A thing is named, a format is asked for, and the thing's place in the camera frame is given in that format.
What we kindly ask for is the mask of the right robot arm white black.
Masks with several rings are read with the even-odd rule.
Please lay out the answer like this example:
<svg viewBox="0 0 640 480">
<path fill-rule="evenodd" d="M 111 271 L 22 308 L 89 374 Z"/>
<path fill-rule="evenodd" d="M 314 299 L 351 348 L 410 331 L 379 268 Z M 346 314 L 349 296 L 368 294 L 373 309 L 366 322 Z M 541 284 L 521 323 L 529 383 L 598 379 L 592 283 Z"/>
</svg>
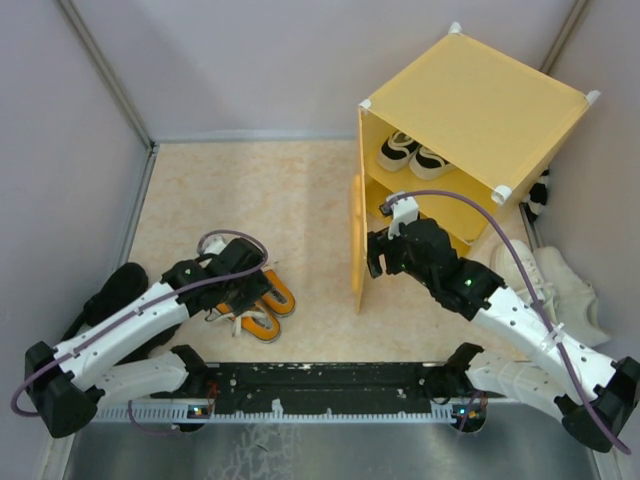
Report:
<svg viewBox="0 0 640 480">
<path fill-rule="evenodd" d="M 367 235 L 372 277 L 405 273 L 444 309 L 498 334 L 528 364 L 483 349 L 465 362 L 475 390 L 515 399 L 558 420 L 584 446 L 609 452 L 639 403 L 639 364 L 619 361 L 548 329 L 538 312 L 485 265 L 461 258 L 432 219 Z"/>
</svg>

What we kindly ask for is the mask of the black white sneaker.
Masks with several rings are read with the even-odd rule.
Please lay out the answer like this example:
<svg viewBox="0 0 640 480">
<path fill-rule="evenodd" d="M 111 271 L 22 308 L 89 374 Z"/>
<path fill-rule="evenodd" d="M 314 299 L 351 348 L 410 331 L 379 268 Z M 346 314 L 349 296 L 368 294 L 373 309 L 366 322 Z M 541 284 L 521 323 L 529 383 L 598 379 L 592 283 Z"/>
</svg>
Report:
<svg viewBox="0 0 640 480">
<path fill-rule="evenodd" d="M 409 161 L 409 168 L 421 180 L 434 180 L 456 167 L 426 146 L 420 146 Z"/>
<path fill-rule="evenodd" d="M 385 171 L 397 172 L 408 164 L 419 147 L 420 144 L 413 138 L 404 132 L 396 131 L 384 141 L 376 161 Z"/>
</svg>

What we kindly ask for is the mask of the yellow cabinet door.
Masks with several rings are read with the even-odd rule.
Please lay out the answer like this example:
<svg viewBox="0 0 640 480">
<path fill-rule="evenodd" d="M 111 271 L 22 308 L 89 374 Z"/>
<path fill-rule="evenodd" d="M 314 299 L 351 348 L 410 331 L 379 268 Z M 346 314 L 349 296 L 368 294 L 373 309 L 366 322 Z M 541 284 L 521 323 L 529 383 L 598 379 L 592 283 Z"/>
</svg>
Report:
<svg viewBox="0 0 640 480">
<path fill-rule="evenodd" d="M 361 311 L 364 280 L 367 274 L 367 220 L 365 206 L 365 180 L 357 173 L 351 184 L 351 289 L 354 308 Z"/>
</svg>

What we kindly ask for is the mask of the yellow shoe cabinet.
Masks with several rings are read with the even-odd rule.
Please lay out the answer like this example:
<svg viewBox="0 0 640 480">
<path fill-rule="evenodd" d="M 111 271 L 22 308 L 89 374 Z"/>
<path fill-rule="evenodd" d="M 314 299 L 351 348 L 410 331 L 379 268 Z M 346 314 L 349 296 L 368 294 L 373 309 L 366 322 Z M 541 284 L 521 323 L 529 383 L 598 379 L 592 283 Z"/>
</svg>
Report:
<svg viewBox="0 0 640 480">
<path fill-rule="evenodd" d="M 388 195 L 422 189 L 457 192 L 504 220 L 599 95 L 451 29 L 359 106 L 366 220 Z M 430 181 L 383 170 L 376 157 L 396 131 L 456 169 Z"/>
</svg>

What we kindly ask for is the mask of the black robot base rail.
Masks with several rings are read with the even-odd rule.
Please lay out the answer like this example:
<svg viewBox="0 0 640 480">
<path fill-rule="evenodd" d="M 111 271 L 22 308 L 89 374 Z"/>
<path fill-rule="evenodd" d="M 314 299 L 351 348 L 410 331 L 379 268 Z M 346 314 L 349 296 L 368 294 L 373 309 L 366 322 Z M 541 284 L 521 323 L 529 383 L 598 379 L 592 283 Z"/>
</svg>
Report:
<svg viewBox="0 0 640 480">
<path fill-rule="evenodd" d="M 274 400 L 289 414 L 383 414 L 426 413 L 433 400 L 473 392 L 462 370 L 444 364 L 220 363 L 193 386 L 154 397 L 211 400 L 217 414 L 268 412 Z"/>
</svg>

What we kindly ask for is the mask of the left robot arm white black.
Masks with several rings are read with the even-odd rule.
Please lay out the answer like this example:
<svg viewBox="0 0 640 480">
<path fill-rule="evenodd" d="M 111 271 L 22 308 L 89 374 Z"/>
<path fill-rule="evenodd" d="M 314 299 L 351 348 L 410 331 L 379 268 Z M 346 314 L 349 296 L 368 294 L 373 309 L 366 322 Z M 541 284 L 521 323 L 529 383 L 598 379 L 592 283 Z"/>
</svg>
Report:
<svg viewBox="0 0 640 480">
<path fill-rule="evenodd" d="M 176 347 L 154 359 L 123 360 L 154 337 L 195 315 L 228 307 L 240 317 L 267 293 L 271 284 L 263 267 L 266 247 L 237 232 L 222 231 L 201 240 L 194 259 L 182 260 L 162 274 L 138 298 L 74 338 L 55 346 L 40 341 L 25 353 L 27 394 L 55 439 L 84 428 L 97 413 L 119 403 L 156 393 L 190 390 L 206 368 L 190 347 Z"/>
</svg>

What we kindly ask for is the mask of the orange sneaker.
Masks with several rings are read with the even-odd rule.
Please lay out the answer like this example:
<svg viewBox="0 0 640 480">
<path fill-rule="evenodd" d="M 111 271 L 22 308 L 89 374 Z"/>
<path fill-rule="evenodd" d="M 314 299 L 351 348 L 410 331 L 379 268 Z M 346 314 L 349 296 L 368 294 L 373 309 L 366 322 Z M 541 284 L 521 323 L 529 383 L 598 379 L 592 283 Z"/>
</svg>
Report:
<svg viewBox="0 0 640 480">
<path fill-rule="evenodd" d="M 231 335 L 238 338 L 243 332 L 263 343 L 275 342 L 281 334 L 281 324 L 272 311 L 262 301 L 241 314 L 234 314 L 227 305 L 220 305 L 206 317 L 206 322 L 228 321 Z"/>
<path fill-rule="evenodd" d="M 273 269 L 265 270 L 264 275 L 270 284 L 270 290 L 262 296 L 264 304 L 277 317 L 293 314 L 296 309 L 296 300 L 292 292 Z"/>
</svg>

